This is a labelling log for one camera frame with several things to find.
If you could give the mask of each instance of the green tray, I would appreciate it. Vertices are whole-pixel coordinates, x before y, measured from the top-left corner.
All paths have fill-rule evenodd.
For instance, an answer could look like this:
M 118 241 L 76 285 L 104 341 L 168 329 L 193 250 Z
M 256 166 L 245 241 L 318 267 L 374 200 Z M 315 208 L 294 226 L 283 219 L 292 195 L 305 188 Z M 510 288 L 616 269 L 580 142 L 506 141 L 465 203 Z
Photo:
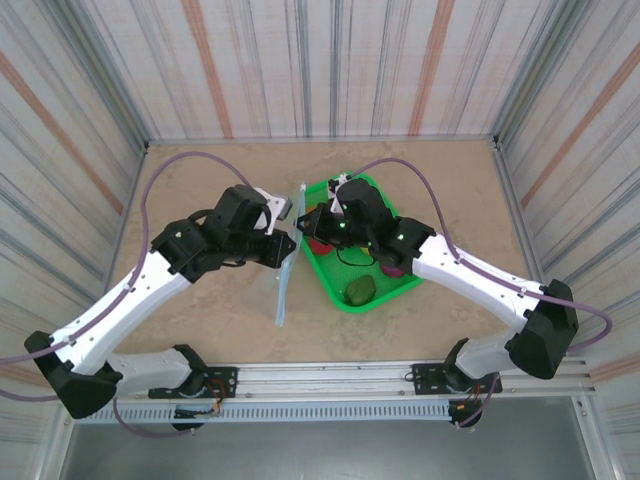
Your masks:
M 380 190 L 380 187 L 378 187 L 376 182 L 368 175 L 360 174 L 357 175 L 357 178 L 366 180 L 369 185 L 373 185 Z M 380 194 L 382 195 L 385 205 L 391 209 L 394 215 L 398 215 L 398 212 L 393 208 L 393 205 L 382 190 L 380 190 Z M 327 200 L 327 180 L 307 187 L 307 193 L 305 195 L 305 204 L 307 208 L 315 207 L 318 203 L 326 202 Z M 350 267 L 338 260 L 335 249 L 327 255 L 314 255 L 309 247 L 308 241 L 308 238 L 305 238 L 302 242 L 302 249 L 304 250 L 304 253 L 307 255 L 311 265 L 318 274 L 318 278 L 320 278 L 320 282 L 329 294 L 331 301 L 336 307 L 345 312 L 368 312 L 369 310 L 388 302 L 392 298 L 397 297 L 401 293 L 406 292 L 422 282 L 422 279 L 414 275 L 405 275 L 402 278 L 387 277 L 382 273 L 377 262 L 370 267 Z M 371 257 L 357 247 L 341 251 L 340 256 L 343 260 L 357 265 L 366 265 L 371 262 Z M 376 282 L 376 296 L 366 305 L 361 305 L 359 307 L 347 305 L 344 302 L 344 290 L 347 288 L 349 283 L 364 275 L 371 275 Z

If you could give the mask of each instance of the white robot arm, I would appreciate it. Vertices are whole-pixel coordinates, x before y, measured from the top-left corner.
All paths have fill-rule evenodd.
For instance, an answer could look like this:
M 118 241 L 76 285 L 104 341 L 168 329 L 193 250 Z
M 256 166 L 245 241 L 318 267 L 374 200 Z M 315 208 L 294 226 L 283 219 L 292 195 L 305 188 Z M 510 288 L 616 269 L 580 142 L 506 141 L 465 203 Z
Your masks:
M 116 395 L 152 388 L 180 389 L 186 396 L 200 391 L 206 365 L 188 345 L 139 355 L 113 351 L 154 310 L 206 272 L 249 261 L 279 268 L 295 243 L 274 227 L 290 208 L 286 197 L 230 187 L 215 209 L 167 225 L 151 242 L 134 287 L 87 333 L 69 340 L 128 288 L 132 273 L 65 327 L 51 335 L 33 333 L 25 342 L 30 352 L 66 343 L 35 362 L 71 416 L 83 418 Z
M 368 247 L 382 265 L 444 285 L 507 325 L 504 333 L 489 338 L 460 340 L 431 382 L 445 384 L 450 392 L 466 392 L 487 375 L 513 368 L 541 379 L 555 375 L 578 331 L 575 309 L 524 292 L 572 301 L 567 285 L 554 280 L 545 286 L 519 278 L 460 249 L 454 255 L 445 237 L 433 228 L 412 218 L 394 217 L 380 192 L 363 179 L 341 175 L 329 181 L 328 189 L 329 202 L 298 219 L 304 235 L 336 248 Z M 521 290 L 476 273 L 460 262 L 462 258 Z

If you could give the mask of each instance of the clear plastic sheet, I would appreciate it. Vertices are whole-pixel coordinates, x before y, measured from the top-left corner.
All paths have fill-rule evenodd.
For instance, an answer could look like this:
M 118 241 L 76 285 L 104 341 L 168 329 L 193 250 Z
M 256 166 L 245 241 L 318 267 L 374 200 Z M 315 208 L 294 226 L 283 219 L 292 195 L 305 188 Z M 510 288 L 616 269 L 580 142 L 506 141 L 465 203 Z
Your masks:
M 302 232 L 295 227 L 296 219 L 305 214 L 305 192 L 307 186 L 300 185 L 298 192 L 291 195 L 293 206 L 288 218 L 280 222 L 277 228 L 286 231 L 289 237 L 296 242 L 296 249 L 282 262 L 278 270 L 270 268 L 261 269 L 253 284 L 247 289 L 245 295 L 246 304 L 260 310 L 275 319 L 278 327 L 284 325 L 287 305 L 287 287 L 291 271 L 300 252 Z

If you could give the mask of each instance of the beige table surface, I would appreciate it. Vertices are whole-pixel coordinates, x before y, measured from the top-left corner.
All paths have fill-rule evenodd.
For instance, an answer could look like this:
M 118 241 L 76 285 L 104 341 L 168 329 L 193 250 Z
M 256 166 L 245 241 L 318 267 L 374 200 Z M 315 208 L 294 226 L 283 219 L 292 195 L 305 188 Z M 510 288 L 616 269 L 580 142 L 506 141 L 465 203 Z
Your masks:
M 526 269 L 485 142 L 283 143 L 154 146 L 141 174 L 114 281 L 134 265 L 141 239 L 142 186 L 171 155 L 202 150 L 232 162 L 268 192 L 293 194 L 308 185 L 380 157 L 414 162 L 430 179 L 457 245 L 518 275 Z M 425 188 L 400 165 L 368 172 L 401 215 L 440 230 Z M 151 192 L 151 238 L 173 220 L 213 208 L 238 183 L 223 167 L 188 158 L 169 167 Z M 255 264 L 209 273 L 139 326 L 119 351 L 142 353 L 188 343 L 207 362 L 351 361 L 442 358 L 465 336 L 504 328 L 490 313 L 435 283 L 417 288 L 362 315 L 333 306 L 305 255 L 295 264 L 283 328 L 269 308 L 275 298 L 247 292 L 263 270 Z

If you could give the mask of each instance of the green fruit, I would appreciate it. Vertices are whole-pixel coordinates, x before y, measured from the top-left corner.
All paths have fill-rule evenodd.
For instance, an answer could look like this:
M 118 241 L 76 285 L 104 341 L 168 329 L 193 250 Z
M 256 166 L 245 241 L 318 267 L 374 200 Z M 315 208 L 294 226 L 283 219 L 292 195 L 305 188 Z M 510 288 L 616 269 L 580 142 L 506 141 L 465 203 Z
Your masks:
M 344 291 L 347 305 L 359 307 L 373 300 L 376 295 L 376 282 L 371 275 L 365 275 L 351 282 Z

